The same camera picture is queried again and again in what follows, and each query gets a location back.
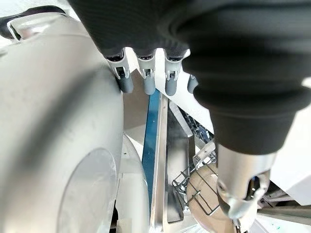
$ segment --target blue strip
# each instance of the blue strip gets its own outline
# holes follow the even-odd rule
[[[157,116],[159,112],[160,92],[155,92],[149,98],[144,149],[142,152],[142,167],[145,171],[148,185],[149,210],[151,210],[152,187],[154,183],[155,153],[156,153],[156,134]]]

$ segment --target dishwasher rack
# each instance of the dishwasher rack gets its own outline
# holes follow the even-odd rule
[[[216,176],[218,176],[217,171],[213,170],[210,167],[211,163],[216,162],[216,157],[211,153],[208,158],[206,158],[204,161],[202,161],[202,166],[206,166],[209,170],[211,170]],[[211,204],[208,203],[208,200],[203,198],[203,196],[200,194],[201,190],[194,187],[194,185],[190,182],[190,176],[196,172],[199,177],[205,182],[205,184],[212,190],[213,195],[217,197],[217,190],[216,187],[212,187],[211,184],[209,184],[202,175],[198,172],[196,167],[194,166],[194,163],[191,163],[188,168],[181,171],[180,174],[173,180],[172,185],[174,187],[174,191],[177,194],[178,200],[180,201],[180,204],[182,206],[186,206],[186,208],[189,207],[189,204],[191,201],[195,201],[198,203],[198,205],[201,207],[201,209],[204,211],[204,213],[207,216],[212,215],[218,208],[219,205],[216,207],[211,207]],[[195,190],[195,194],[192,195],[192,198],[187,201],[187,186],[191,185],[193,189]]]

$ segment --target wire rack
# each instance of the wire rack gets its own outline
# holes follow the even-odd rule
[[[209,142],[214,137],[210,131],[208,131],[203,125],[193,119],[188,113],[186,113],[181,108],[179,108],[179,110],[195,136],[200,138],[205,143]]]
[[[210,167],[211,163],[215,163],[216,162],[216,158],[214,157],[213,154],[211,154],[208,158],[207,161],[206,159],[202,162],[202,166],[206,166],[208,169],[210,169],[212,171],[212,173],[214,173],[216,176],[218,176],[217,172],[215,170],[213,170]],[[196,188],[191,182],[190,182],[190,176],[192,175],[192,173],[196,172],[199,177],[204,181],[204,183],[207,185],[207,187],[209,187],[212,190],[212,195],[214,197],[209,197],[208,199],[214,199],[217,198],[217,191],[216,191],[216,187],[212,187],[213,185],[209,184],[203,177],[202,175],[199,173],[199,171],[194,167],[194,164],[192,163],[188,168],[186,168],[185,170],[181,171],[180,174],[173,180],[172,185],[174,187],[174,191],[175,193],[178,195],[178,199],[180,200],[180,204],[182,206],[189,206],[189,204],[192,201],[195,201],[198,203],[198,205],[200,206],[200,208],[204,211],[204,213],[207,216],[212,215],[218,208],[219,208],[219,204],[217,206],[213,206],[212,204],[209,203],[209,201],[204,198],[201,195],[201,190]],[[186,190],[187,190],[187,186],[191,185],[192,188],[194,189],[195,193],[192,195],[192,197],[187,201],[187,194],[186,194]]]

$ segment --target silver cylindrical joint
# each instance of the silver cylindrical joint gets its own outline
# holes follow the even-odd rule
[[[275,158],[275,153],[243,154],[218,145],[218,199],[229,218],[244,216],[265,194]]]

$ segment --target metal wire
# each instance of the metal wire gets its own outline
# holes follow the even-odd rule
[[[214,154],[210,155],[209,161],[213,161],[213,162],[216,161],[216,157],[214,156]],[[216,176],[218,176],[217,173],[209,166],[209,164],[202,162],[202,165],[207,166],[208,169],[210,169]],[[219,208],[219,204],[216,207],[212,208],[211,205],[208,203],[208,200],[206,200],[201,195],[200,193],[201,190],[198,190],[197,188],[195,188],[194,185],[190,182],[190,176],[192,173],[196,172],[199,175],[199,177],[204,181],[204,183],[213,191],[213,195],[216,195],[217,197],[216,187],[213,188],[195,168],[191,169],[192,167],[194,167],[194,163],[190,164],[189,167],[181,171],[180,174],[172,181],[172,186],[174,187],[174,190],[179,197],[178,199],[183,202],[184,206],[189,206],[191,201],[195,201],[198,203],[198,205],[203,210],[203,212],[207,216],[210,216]],[[186,190],[187,190],[188,185],[192,186],[195,193],[192,195],[192,197],[188,201],[186,201],[187,200]]]

